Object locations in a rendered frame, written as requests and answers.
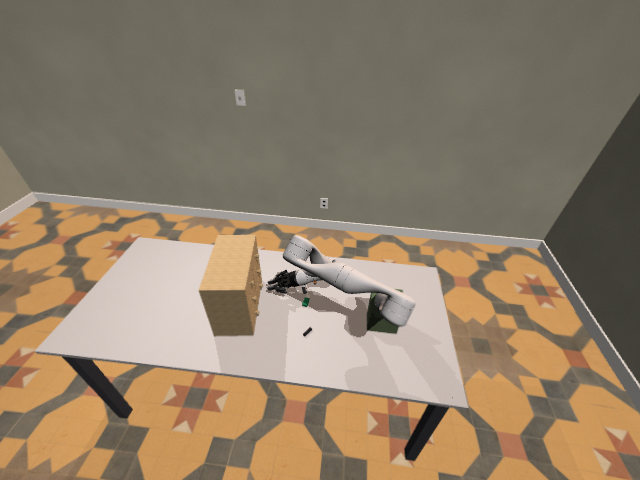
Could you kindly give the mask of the small wooden chest of drawers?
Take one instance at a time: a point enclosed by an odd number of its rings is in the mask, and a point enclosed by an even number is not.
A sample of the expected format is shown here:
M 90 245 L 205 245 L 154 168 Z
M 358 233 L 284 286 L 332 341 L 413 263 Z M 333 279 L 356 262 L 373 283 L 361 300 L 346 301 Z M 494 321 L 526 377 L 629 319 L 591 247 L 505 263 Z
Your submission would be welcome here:
M 217 235 L 199 287 L 214 336 L 254 336 L 245 288 L 255 238 Z

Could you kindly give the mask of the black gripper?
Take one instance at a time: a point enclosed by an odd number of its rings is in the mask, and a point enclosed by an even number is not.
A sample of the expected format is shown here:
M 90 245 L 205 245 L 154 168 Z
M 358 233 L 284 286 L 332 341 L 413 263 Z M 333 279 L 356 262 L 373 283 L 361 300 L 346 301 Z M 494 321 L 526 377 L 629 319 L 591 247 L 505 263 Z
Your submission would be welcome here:
M 287 270 L 284 270 L 281 273 L 277 274 L 275 279 L 269 280 L 267 283 L 269 285 L 275 284 L 276 282 L 277 283 L 279 282 L 279 283 L 276 284 L 276 285 L 268 286 L 267 290 L 269 290 L 269 291 L 276 290 L 276 292 L 278 292 L 278 293 L 287 293 L 287 289 L 288 288 L 299 286 L 298 283 L 297 283 L 297 280 L 296 280 L 295 272 L 296 271 L 292 271 L 292 272 L 288 273 Z M 289 274 L 290 274 L 290 279 L 289 279 Z M 277 287 L 277 286 L 279 286 L 279 287 Z

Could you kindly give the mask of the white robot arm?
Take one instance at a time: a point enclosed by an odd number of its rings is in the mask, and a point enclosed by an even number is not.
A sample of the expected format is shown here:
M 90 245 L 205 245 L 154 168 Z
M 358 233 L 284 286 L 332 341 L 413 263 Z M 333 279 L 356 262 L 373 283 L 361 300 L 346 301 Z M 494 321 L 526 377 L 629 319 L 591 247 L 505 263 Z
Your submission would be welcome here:
M 312 251 L 311 251 L 312 250 Z M 311 263 L 306 263 L 310 257 Z M 336 258 L 323 255 L 309 240 L 295 235 L 286 247 L 283 258 L 301 268 L 295 276 L 303 294 L 308 293 L 307 283 L 324 280 L 347 294 L 377 293 L 375 306 L 389 323 L 406 325 L 416 302 L 408 295 L 386 286 L 356 269 L 339 263 Z M 387 299 L 388 298 L 388 299 Z M 387 299 L 387 300 L 386 300 Z M 386 301 L 386 304 L 384 304 Z M 384 308 L 382 306 L 384 305 Z M 382 310 L 381 310 L 382 308 Z

